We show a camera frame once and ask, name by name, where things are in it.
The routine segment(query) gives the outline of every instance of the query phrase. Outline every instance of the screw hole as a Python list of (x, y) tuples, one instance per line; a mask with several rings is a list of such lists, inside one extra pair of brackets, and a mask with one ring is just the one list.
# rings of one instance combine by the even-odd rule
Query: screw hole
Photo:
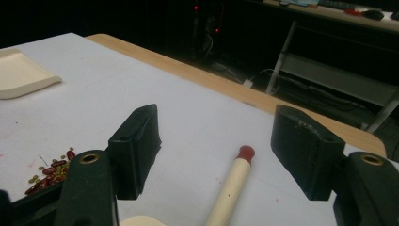
[(361, 159), (364, 162), (366, 162), (368, 164), (371, 164), (371, 165), (374, 165), (374, 166), (382, 166), (384, 164), (384, 162), (381, 159), (379, 159), (379, 158), (377, 158), (375, 156), (369, 155), (369, 154), (362, 155)]
[(97, 161), (100, 156), (97, 153), (88, 153), (79, 159), (81, 164), (90, 164)]

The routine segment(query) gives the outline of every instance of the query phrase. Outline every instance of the dark background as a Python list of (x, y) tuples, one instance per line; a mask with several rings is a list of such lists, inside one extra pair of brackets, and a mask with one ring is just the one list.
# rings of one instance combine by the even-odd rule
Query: dark background
[[(399, 0), (348, 1), (399, 9)], [(398, 34), (322, 18), (315, 23), (312, 17), (260, 1), (17, 0), (1, 3), (0, 9), (0, 48), (70, 32), (83, 37), (106, 33), (204, 70), (221, 62), (238, 70), (242, 79), (255, 75), (259, 90), (265, 89), (267, 77), (258, 74), (274, 68), (295, 17), (299, 27), (290, 52), (399, 85)], [(399, 118), (399, 110), (392, 115)]]

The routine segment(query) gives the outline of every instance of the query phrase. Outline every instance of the wooden stick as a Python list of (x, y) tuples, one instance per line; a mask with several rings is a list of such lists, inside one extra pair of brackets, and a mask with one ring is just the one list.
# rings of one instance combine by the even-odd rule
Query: wooden stick
[(254, 155), (255, 151), (251, 147), (243, 146), (240, 148), (240, 153), (232, 162), (229, 175), (220, 190), (206, 226), (228, 225), (241, 189), (247, 179), (250, 161)]

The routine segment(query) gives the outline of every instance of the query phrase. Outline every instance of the red dried berries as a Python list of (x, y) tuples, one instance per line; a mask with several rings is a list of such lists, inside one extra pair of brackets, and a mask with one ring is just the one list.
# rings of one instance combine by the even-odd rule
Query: red dried berries
[(36, 192), (38, 192), (41, 189), (44, 189), (47, 186), (52, 186), (55, 185), (58, 182), (64, 181), (67, 173), (68, 173), (68, 167), (70, 165), (70, 161), (75, 157), (75, 153), (73, 152), (73, 148), (70, 148), (66, 155), (68, 156), (68, 160), (56, 160), (53, 159), (53, 163), (51, 164), (51, 167), (45, 168), (45, 167), (39, 167), (39, 170), (46, 176), (43, 179), (39, 179), (38, 175), (33, 176), (29, 180), (29, 184), (35, 183), (33, 186), (31, 186), (29, 189), (26, 190), (25, 195), (31, 195)]
[(56, 169), (53, 168), (53, 167), (51, 167), (51, 168), (44, 169), (44, 170), (42, 171), (42, 173), (43, 173), (44, 175), (51, 175), (51, 174), (53, 174), (55, 171), (56, 171)]

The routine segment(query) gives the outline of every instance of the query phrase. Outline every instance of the circular hole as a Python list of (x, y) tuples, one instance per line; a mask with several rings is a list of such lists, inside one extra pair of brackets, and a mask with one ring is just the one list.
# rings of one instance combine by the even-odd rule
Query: circular hole
[(381, 159), (379, 159), (379, 158), (377, 158), (375, 156), (369, 155), (369, 154), (362, 155), (361, 159), (364, 162), (366, 162), (368, 164), (371, 164), (371, 165), (374, 165), (374, 166), (382, 166), (384, 164), (384, 162)]
[(90, 164), (97, 161), (100, 158), (96, 153), (89, 153), (79, 159), (82, 164)]
[(331, 137), (324, 137), (324, 140), (327, 141), (327, 142), (332, 142), (332, 141), (334, 141), (334, 139), (331, 138)]

